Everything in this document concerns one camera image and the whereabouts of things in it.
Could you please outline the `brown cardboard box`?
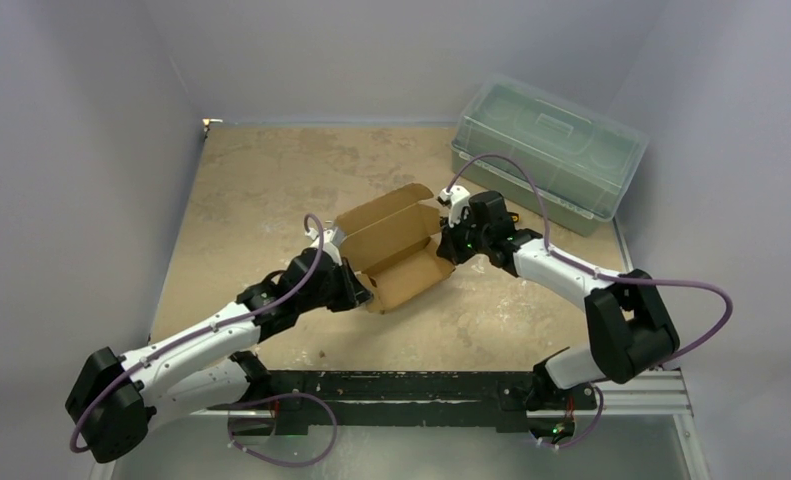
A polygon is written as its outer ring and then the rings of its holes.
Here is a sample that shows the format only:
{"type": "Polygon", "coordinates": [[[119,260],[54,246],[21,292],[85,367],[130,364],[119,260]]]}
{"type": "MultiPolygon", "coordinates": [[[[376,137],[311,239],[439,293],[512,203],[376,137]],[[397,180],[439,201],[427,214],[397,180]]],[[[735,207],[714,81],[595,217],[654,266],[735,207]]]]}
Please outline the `brown cardboard box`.
{"type": "Polygon", "coordinates": [[[439,209],[431,190],[406,184],[335,219],[345,235],[339,251],[372,294],[370,313],[392,311],[448,279],[455,266],[437,255],[439,209]]]}

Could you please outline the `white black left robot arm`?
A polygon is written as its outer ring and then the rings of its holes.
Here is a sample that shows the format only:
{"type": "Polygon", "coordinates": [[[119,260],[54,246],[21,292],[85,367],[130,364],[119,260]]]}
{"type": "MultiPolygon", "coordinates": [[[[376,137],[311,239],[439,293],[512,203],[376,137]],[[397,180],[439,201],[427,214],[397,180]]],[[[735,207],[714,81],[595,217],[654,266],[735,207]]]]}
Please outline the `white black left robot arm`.
{"type": "Polygon", "coordinates": [[[307,248],[193,327],[122,354],[99,349],[65,403],[74,422],[69,447],[108,463],[160,425],[194,411],[275,411],[300,402],[302,393],[275,390],[251,347],[294,327],[309,311],[349,311],[372,297],[346,259],[307,248]]]}

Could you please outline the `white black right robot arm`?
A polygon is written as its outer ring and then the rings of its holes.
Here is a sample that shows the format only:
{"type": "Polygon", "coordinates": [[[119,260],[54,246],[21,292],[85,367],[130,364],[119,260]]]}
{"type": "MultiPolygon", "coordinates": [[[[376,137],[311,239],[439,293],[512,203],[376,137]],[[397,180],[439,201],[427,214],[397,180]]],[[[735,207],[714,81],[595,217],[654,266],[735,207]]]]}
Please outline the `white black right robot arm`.
{"type": "Polygon", "coordinates": [[[515,225],[496,191],[471,194],[453,186],[437,200],[449,210],[440,222],[438,257],[460,265],[483,255],[493,266],[548,288],[584,313],[587,341],[534,367],[532,392],[540,404],[555,407],[573,387],[593,381],[623,384],[678,350],[677,331],[646,272],[600,271],[547,245],[542,234],[515,225]]]}

